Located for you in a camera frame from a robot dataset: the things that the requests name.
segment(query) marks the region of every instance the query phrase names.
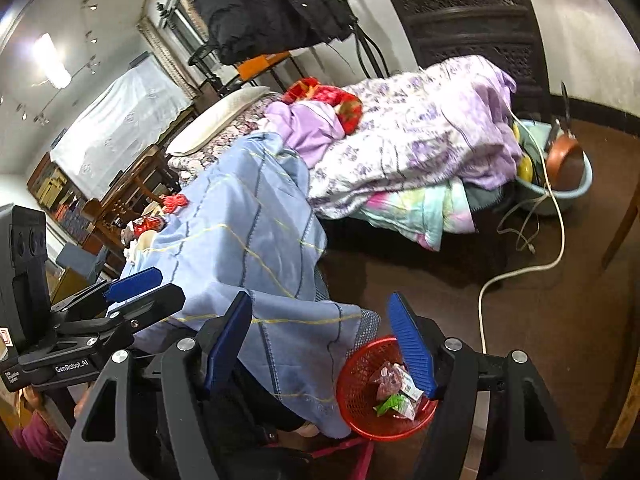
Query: purple floral quilt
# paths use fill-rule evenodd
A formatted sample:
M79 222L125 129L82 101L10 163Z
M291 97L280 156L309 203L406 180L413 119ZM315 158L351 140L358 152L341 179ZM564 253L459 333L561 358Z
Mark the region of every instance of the purple floral quilt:
M353 135L310 171L316 213L343 218L375 192L460 177L485 189L513 180L522 157L508 124L513 79L481 56L367 79L345 90L363 103Z

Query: blue cloth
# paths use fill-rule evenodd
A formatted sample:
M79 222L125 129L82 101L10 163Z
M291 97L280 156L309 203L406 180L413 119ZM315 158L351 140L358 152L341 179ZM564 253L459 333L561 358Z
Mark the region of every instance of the blue cloth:
M139 332L136 345L155 352L183 324L199 330L223 315L240 290L254 319L242 364L289 409L327 436L349 428L335 401L335 382L362 319L357 306L315 302L314 269L324 231L306 201L308 169L274 133L243 137L183 193L190 204L123 276L149 267L186 296L183 309Z

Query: green packet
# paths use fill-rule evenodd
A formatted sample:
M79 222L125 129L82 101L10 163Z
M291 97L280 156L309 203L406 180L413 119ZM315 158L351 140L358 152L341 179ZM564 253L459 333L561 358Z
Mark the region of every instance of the green packet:
M376 410L378 416L382 416L391 409L395 409L397 411L403 403L404 400L401 394L393 394L391 397L385 400L385 402L377 405L374 409Z
M395 410L400 413L400 415L408 418L409 420L414 420L415 418L415 406L411 402L411 400L404 396L403 394L397 393L393 394L382 404L377 405L374 410L378 416L384 415L389 410Z

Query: colorful blanket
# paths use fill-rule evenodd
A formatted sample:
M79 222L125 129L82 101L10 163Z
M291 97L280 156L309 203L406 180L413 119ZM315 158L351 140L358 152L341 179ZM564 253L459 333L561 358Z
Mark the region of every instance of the colorful blanket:
M513 79L480 56L344 88L362 101L356 132L311 170L310 203L343 218L380 191L443 184L485 189L513 180L522 157L508 124Z
M465 187L459 178L404 191L377 192L351 214L373 227L398 231L430 251L440 250L442 233L475 231Z

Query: snack package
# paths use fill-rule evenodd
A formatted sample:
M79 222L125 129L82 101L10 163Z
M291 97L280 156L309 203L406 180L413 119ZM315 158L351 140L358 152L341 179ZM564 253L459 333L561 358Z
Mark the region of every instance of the snack package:
M418 387L414 384L414 380L411 375L409 375L409 373L399 364L395 364L393 366L393 369L401 378L402 385L400 387L400 391L402 391L402 393L404 393L411 400L414 400L416 402L420 400L424 391L418 389Z
M385 402L377 405L374 409L378 416L384 415L389 410L394 410L404 418L414 420L416 405L404 394L393 394Z
M161 216L143 216L133 221L133 234L136 240L140 238L140 235L145 231L162 231L166 221Z
M387 361L369 378L369 383L378 384L376 400L382 402L400 391L402 376Z

